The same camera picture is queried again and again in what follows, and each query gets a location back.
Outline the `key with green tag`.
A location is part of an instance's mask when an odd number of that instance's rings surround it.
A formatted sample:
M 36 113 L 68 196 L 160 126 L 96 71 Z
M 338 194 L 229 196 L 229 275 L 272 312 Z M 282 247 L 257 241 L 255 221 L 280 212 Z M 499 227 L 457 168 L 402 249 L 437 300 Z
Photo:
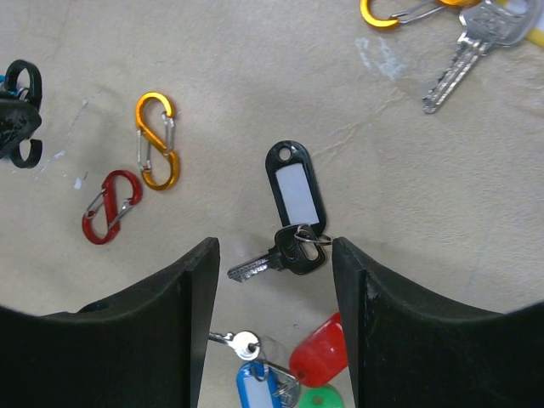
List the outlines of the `key with green tag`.
M 317 388 L 303 387 L 298 408 L 349 408 L 354 407 L 352 397 L 340 388 L 326 384 Z

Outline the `black carabiner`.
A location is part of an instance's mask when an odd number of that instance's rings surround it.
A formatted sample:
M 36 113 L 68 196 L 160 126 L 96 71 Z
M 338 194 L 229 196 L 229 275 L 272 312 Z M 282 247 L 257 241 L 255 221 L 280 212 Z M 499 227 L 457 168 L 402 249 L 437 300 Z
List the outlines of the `black carabiner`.
M 41 72 L 29 61 L 17 59 L 1 81 L 1 158 L 18 168 L 34 168 L 43 153 L 43 142 L 33 134 L 41 126 L 43 98 Z

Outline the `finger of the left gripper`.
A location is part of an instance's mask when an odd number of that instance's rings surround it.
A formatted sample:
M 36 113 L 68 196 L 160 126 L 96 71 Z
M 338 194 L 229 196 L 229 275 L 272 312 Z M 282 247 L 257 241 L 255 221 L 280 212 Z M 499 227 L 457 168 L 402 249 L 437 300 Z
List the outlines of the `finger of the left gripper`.
M 42 124 L 38 110 L 20 99 L 1 99 L 1 157 L 29 139 Z

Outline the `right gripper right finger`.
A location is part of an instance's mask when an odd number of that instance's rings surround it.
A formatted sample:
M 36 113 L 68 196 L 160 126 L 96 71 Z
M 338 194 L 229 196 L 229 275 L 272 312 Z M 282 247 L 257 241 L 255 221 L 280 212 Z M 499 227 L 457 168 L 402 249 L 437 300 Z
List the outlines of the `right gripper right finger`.
M 356 406 L 542 406 L 541 303 L 506 314 L 459 303 L 343 237 L 332 267 Z

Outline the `key with black tag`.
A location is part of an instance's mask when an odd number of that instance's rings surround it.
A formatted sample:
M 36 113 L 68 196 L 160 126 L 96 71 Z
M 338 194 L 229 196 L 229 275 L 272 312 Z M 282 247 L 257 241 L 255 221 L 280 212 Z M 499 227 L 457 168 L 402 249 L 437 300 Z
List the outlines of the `key with black tag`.
M 307 149 L 294 140 L 280 141 L 269 149 L 264 165 L 281 228 L 267 253 L 228 270 L 237 282 L 268 269 L 309 274 L 325 263 L 324 247 L 332 243 L 325 235 L 326 210 Z

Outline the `key with yellow tag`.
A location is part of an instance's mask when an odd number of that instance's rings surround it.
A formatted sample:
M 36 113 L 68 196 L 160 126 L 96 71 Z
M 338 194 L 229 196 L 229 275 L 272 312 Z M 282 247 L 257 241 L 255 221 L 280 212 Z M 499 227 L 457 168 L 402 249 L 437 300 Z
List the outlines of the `key with yellow tag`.
M 422 99 L 423 111 L 426 114 L 438 111 L 480 58 L 493 48 L 520 43 L 542 13 L 542 1 L 527 1 L 522 13 L 495 1 L 482 1 L 463 9 L 459 14 L 462 34 L 456 42 L 456 52 L 449 67 Z

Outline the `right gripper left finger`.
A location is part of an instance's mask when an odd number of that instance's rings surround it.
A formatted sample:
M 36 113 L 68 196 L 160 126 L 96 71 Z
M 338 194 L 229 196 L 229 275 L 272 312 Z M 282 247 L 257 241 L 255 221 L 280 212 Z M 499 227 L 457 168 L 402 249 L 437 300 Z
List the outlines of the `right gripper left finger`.
M 2 308 L 2 406 L 197 406 L 219 264 L 208 237 L 75 313 Z

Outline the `orange red carabiner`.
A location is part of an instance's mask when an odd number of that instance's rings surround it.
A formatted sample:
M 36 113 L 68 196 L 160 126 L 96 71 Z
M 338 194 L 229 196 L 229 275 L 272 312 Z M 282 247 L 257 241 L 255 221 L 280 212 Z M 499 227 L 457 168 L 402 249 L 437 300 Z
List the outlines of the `orange red carabiner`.
M 460 11 L 477 5 L 476 0 L 429 0 L 417 1 L 413 7 L 394 12 L 389 16 L 379 16 L 375 13 L 374 1 L 360 1 L 360 16 L 371 28 L 379 31 L 390 31 L 403 25 L 409 25 L 424 20 L 433 14 L 444 10 Z

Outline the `key with red tag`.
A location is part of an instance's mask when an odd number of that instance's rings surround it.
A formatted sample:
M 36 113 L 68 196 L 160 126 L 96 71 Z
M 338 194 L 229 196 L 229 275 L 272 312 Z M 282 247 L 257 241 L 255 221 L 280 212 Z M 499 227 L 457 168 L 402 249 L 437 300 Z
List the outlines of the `key with red tag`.
M 307 336 L 289 358 L 290 373 L 309 388 L 326 385 L 347 366 L 348 356 L 339 312 Z

